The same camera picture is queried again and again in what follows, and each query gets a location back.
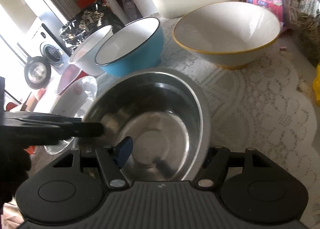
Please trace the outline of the blue enamel bowl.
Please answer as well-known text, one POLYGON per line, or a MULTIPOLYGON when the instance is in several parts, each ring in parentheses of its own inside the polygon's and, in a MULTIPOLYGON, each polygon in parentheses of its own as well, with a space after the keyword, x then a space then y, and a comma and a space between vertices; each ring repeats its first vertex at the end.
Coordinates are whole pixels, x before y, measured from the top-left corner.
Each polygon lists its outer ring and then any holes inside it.
POLYGON ((104 42, 94 61, 104 72, 121 77, 158 66, 163 46, 160 20, 142 18, 127 24, 104 42))

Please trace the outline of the white lace tablecloth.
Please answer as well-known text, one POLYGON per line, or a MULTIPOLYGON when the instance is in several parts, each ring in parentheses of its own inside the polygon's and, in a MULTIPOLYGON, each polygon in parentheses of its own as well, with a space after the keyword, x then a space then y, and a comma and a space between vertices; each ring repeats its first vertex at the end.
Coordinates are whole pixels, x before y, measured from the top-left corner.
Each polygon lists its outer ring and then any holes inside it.
POLYGON ((180 48, 174 19, 161 18, 161 65, 191 77, 212 113, 212 144, 241 152, 253 147, 299 179, 309 193, 301 218, 319 228, 319 107, 312 82, 316 69, 283 34, 272 49, 241 70, 225 70, 180 48))

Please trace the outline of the clear jar sunflower seeds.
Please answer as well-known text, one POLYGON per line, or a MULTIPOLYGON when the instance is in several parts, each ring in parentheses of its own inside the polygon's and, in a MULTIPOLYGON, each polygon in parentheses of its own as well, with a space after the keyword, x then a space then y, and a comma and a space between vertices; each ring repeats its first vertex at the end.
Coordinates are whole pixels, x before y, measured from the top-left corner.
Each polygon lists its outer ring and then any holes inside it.
POLYGON ((319 63, 319 0, 286 0, 290 26, 307 60, 319 63))

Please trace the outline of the small white printed bowl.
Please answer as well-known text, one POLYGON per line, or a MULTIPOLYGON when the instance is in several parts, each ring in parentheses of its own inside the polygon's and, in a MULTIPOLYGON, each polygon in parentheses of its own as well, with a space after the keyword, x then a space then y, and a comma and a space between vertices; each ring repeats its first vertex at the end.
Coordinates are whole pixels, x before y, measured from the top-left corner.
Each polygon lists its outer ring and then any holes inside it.
POLYGON ((103 69, 95 63, 95 56, 101 46, 113 35, 112 29, 111 25, 107 25, 92 33, 72 53, 69 63, 90 76, 103 74, 103 69))

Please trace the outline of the black patterned snack bag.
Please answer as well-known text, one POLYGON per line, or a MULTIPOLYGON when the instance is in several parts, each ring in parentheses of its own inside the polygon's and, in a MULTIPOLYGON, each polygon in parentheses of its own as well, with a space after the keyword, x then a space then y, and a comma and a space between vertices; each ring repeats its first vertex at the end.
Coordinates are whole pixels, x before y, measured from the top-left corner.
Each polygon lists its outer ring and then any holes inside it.
POLYGON ((125 26, 113 13, 107 0, 97 0, 62 26, 59 36, 72 53, 91 34, 108 25, 112 26, 113 33, 125 26))

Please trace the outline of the red chair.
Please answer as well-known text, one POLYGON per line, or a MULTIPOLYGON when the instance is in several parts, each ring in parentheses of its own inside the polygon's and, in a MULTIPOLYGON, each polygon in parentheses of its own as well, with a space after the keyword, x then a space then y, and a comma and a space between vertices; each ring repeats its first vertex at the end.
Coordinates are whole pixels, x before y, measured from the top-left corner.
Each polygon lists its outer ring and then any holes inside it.
POLYGON ((5 111, 27 111, 33 112, 40 99, 46 92, 45 88, 31 91, 25 99, 16 99, 9 92, 4 92, 4 110, 5 111))

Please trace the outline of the yellow duck toy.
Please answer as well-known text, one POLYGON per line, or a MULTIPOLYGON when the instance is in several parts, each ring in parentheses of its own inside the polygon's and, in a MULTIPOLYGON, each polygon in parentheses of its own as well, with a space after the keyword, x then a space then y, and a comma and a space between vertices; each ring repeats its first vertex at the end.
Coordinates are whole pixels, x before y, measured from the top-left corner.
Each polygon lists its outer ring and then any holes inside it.
POLYGON ((316 67, 316 77, 313 81, 312 89, 315 94, 316 105, 320 106, 320 64, 316 67))

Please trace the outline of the red container gold band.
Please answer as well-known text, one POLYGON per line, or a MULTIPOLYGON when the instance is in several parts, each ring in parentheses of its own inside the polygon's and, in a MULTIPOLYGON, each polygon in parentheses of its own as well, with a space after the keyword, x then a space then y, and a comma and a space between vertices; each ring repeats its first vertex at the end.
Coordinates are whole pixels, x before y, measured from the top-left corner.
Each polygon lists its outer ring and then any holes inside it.
POLYGON ((93 4, 96 0, 78 0, 77 4, 79 6, 80 9, 84 9, 87 6, 93 4))

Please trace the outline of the washing machine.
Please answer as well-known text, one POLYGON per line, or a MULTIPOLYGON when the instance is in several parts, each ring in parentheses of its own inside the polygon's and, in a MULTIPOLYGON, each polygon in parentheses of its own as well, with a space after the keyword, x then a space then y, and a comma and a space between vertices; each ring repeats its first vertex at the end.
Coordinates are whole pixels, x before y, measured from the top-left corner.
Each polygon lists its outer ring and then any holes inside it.
POLYGON ((69 65, 69 55, 44 23, 31 38, 30 55, 44 57, 57 72, 69 65))

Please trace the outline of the stainless steel bowl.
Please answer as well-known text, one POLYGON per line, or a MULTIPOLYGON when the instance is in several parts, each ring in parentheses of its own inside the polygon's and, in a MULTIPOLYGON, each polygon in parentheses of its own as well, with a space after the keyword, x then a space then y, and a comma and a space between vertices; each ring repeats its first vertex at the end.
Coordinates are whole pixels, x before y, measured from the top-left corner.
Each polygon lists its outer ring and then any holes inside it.
POLYGON ((105 128, 93 148, 132 138, 132 153, 121 169, 129 181, 192 180, 210 143, 207 100, 191 78, 173 69, 150 68, 118 79, 83 121, 105 128))

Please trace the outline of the white bowl yellow rim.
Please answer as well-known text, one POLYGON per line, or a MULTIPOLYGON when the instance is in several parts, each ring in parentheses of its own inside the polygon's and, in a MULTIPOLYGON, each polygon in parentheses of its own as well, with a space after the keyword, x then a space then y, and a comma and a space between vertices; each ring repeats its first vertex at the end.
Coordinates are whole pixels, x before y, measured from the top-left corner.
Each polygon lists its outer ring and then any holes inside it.
POLYGON ((182 48, 221 68, 247 66, 268 52, 281 23, 268 9, 246 2, 221 2, 198 8, 172 31, 182 48))

